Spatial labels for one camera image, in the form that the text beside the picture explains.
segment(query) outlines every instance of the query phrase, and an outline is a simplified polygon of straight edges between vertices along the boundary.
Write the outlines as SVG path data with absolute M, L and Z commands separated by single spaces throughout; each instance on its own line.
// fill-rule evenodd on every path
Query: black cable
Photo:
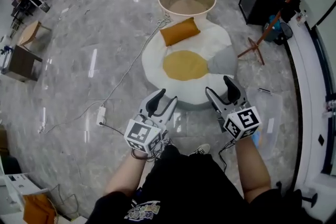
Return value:
M 132 151 L 131 151 L 131 155 L 133 158 L 136 158 L 136 159 L 141 159 L 141 160 L 146 160 L 147 162 L 152 162 L 154 160 L 156 160 L 158 158 L 158 155 L 162 152 L 162 143 L 160 144 L 160 148 L 155 151 L 153 150 L 152 152 L 152 155 L 151 156 L 147 156 L 147 157 L 138 157 L 135 153 L 135 149 L 132 148 Z
M 112 130 L 115 130 L 116 132 L 118 132 L 118 133 L 120 133 L 122 136 L 124 136 L 124 134 L 123 134 L 122 132 L 120 132 L 119 130 L 117 130 L 117 129 L 111 127 L 111 126 L 108 126 L 108 125 L 106 125 L 106 124 L 103 124 L 102 122 L 99 122 L 99 124 L 102 125 L 102 126 L 106 126 L 106 127 L 108 127 L 108 128 L 111 128 Z
M 229 149 L 230 147 L 233 147 L 234 145 L 236 144 L 236 141 L 234 139 L 232 139 L 230 142 L 228 142 L 219 152 L 218 152 L 218 155 L 219 155 L 219 158 L 220 160 L 223 162 L 224 164 L 224 167 L 223 167 L 223 171 L 225 172 L 226 170 L 226 167 L 227 167 L 227 164 L 226 162 L 224 161 L 223 157 L 221 156 L 221 153 L 222 151 L 224 150 L 227 150 Z
M 102 122 L 99 122 L 99 124 L 102 125 L 102 126 L 106 126 L 106 127 L 108 127 L 108 128 L 111 128 L 112 130 L 115 130 L 116 132 L 118 132 L 118 133 L 120 133 L 122 136 L 124 136 L 124 134 L 123 134 L 122 132 L 120 132 L 119 130 L 117 130 L 117 129 L 111 127 L 111 126 L 108 126 L 108 125 L 106 125 L 106 124 L 104 124 L 104 123 L 102 123 Z M 145 160 L 148 161 L 148 162 L 152 162 L 152 161 L 154 161 L 155 159 L 158 158 L 158 155 L 159 155 L 161 152 L 162 152 L 162 143 L 161 143 L 160 148 L 159 148 L 157 151 L 154 151 L 154 150 L 153 150 L 153 153 L 152 153 L 151 156 L 147 156 L 147 157 L 138 157 L 138 156 L 135 154 L 135 149 L 133 149 L 133 148 L 132 148 L 132 151 L 131 151 L 131 155 L 132 155 L 133 158 L 136 158 L 136 159 L 145 159 Z

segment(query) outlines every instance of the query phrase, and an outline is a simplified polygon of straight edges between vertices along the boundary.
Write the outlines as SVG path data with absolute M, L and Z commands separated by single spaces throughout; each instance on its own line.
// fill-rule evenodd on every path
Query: orange pillow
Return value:
M 161 29 L 160 32 L 168 47 L 188 37 L 196 36 L 201 31 L 197 28 L 194 18 L 191 17 L 176 25 Z

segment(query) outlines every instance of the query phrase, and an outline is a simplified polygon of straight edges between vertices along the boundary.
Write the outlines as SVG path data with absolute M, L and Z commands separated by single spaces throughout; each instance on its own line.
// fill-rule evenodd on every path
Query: wrist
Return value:
M 134 150 L 134 155 L 138 158 L 147 158 L 148 154 L 143 151 Z
M 246 144 L 246 143 L 250 143 L 252 141 L 251 137 L 245 137 L 243 139 L 239 139 L 236 141 L 236 145 L 240 145 L 240 144 Z

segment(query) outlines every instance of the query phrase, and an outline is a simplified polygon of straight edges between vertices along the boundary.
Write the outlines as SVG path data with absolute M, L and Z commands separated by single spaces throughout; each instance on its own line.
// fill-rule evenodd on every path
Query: white cable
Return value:
M 145 41 L 145 43 L 142 45 L 142 48 L 138 54 L 138 56 L 133 60 L 133 62 L 131 63 L 130 67 L 128 68 L 128 70 L 126 71 L 126 73 L 122 76 L 121 80 L 118 82 L 118 84 L 113 88 L 113 90 L 111 91 L 111 93 L 109 94 L 109 96 L 100 104 L 100 106 L 104 106 L 104 103 L 111 97 L 111 95 L 113 94 L 113 92 L 116 90 L 116 88 L 121 84 L 122 80 L 124 79 L 124 77 L 128 74 L 128 72 L 131 70 L 132 66 L 134 65 L 135 61 L 139 58 L 139 56 L 141 55 L 143 49 L 145 48 L 147 42 L 151 39 L 151 37 L 154 35 L 154 33 L 156 32 L 156 30 L 158 28 L 162 28 L 164 26 L 166 26 L 167 24 L 169 24 L 171 21 L 170 21 L 170 16 L 169 14 L 165 13 L 164 14 L 164 18 L 163 19 L 158 19 L 156 21 L 156 28 L 155 30 L 153 31 L 153 33 L 150 34 L 150 36 L 148 37 L 148 39 Z M 55 127 L 57 126 L 60 126 L 62 124 L 68 124 L 68 123 L 71 123 L 77 119 L 79 119 L 80 117 L 82 117 L 90 107 L 92 107 L 94 104 L 96 103 L 99 103 L 98 101 L 90 104 L 84 111 L 83 113 L 81 113 L 78 117 L 74 118 L 73 120 L 71 121 L 68 121 L 68 122 L 62 122 L 62 123 L 59 123 L 59 124 L 56 124 L 54 125 L 52 128 L 50 128 L 47 132 L 42 132 L 43 134 L 47 134 L 49 133 L 52 129 L 54 129 Z
M 47 199 L 48 199 L 48 201 L 51 203 L 51 205 L 53 206 L 53 208 L 54 208 L 54 210 L 55 210 L 56 217 L 54 218 L 54 224 L 57 224 L 57 223 L 58 223 L 58 212 L 57 212 L 56 207 L 55 207 L 55 205 L 53 204 L 53 202 L 52 202 L 49 198 L 47 198 Z
M 96 101 L 96 102 L 93 102 L 92 104 L 90 104 L 90 105 L 84 110 L 84 112 L 83 112 L 80 116 L 74 118 L 73 120 L 68 121 L 68 122 L 62 122 L 62 123 L 56 124 L 56 125 L 54 125 L 53 127 L 51 127 L 47 132 L 42 132 L 42 133 L 43 133 L 43 134 L 47 134 L 47 133 L 49 133 L 52 129 L 54 129 L 54 128 L 57 127 L 57 126 L 60 126 L 60 125 L 62 125 L 62 124 L 68 124 L 68 123 L 71 123 L 71 122 L 73 122 L 73 121 L 79 119 L 80 117 L 82 117 L 82 116 L 85 114 L 85 112 L 88 111 L 88 109 L 89 109 L 90 107 L 92 107 L 92 106 L 93 106 L 94 104 L 96 104 L 96 103 L 99 103 L 99 102 Z
M 136 56 L 136 58 L 133 60 L 133 62 L 131 63 L 130 67 L 128 68 L 128 70 L 126 71 L 126 73 L 122 76 L 121 80 L 119 81 L 119 83 L 113 88 L 113 90 L 111 91 L 111 93 L 109 94 L 109 96 L 107 96 L 107 98 L 101 103 L 101 106 L 104 105 L 104 103 L 111 97 L 111 95 L 113 94 L 113 92 L 116 90 L 116 88 L 120 85 L 120 83 L 122 82 L 122 80 L 124 79 L 124 77 L 128 74 L 128 72 L 131 70 L 132 66 L 134 65 L 135 61 L 139 58 L 139 56 L 141 55 L 143 49 L 145 48 L 147 42 L 150 40 L 150 38 L 154 35 L 154 33 L 156 32 L 156 30 L 158 28 L 164 27 L 166 26 L 168 23 L 170 23 L 170 17 L 169 14 L 165 13 L 164 14 L 164 19 L 158 19 L 156 22 L 156 29 L 153 31 L 153 33 L 150 34 L 150 36 L 148 37 L 148 39 L 145 41 L 145 43 L 142 45 L 142 48 L 138 54 L 138 56 Z

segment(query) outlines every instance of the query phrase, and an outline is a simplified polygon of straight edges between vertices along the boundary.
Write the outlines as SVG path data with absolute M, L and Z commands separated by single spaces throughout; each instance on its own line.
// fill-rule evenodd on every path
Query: wooden table top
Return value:
M 23 46 L 30 42 L 32 42 L 35 39 L 36 33 L 38 29 L 40 28 L 41 23 L 39 21 L 35 21 L 32 24 L 28 25 L 25 30 L 23 30 L 18 45 Z

